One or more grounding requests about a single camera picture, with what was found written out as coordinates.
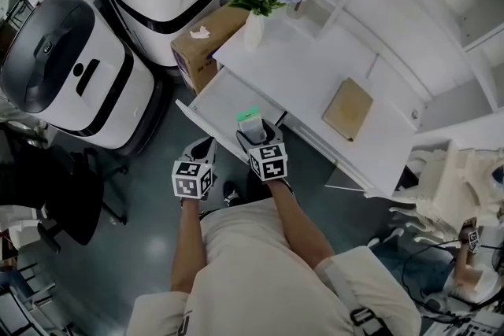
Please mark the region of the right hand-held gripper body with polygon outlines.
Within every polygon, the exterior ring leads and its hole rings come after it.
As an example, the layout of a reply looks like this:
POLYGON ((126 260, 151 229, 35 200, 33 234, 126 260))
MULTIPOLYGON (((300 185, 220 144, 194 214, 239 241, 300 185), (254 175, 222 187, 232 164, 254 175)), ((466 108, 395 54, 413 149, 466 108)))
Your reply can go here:
POLYGON ((252 171, 262 182, 287 178, 287 152, 283 143, 248 150, 252 171))

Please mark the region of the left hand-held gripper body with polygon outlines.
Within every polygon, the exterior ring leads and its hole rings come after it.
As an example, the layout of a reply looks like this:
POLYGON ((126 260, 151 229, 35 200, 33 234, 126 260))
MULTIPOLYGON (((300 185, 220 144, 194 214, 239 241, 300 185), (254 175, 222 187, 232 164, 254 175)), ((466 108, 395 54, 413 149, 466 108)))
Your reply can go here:
POLYGON ((214 181, 213 164, 198 161, 174 161, 172 188, 176 197, 206 201, 214 181))

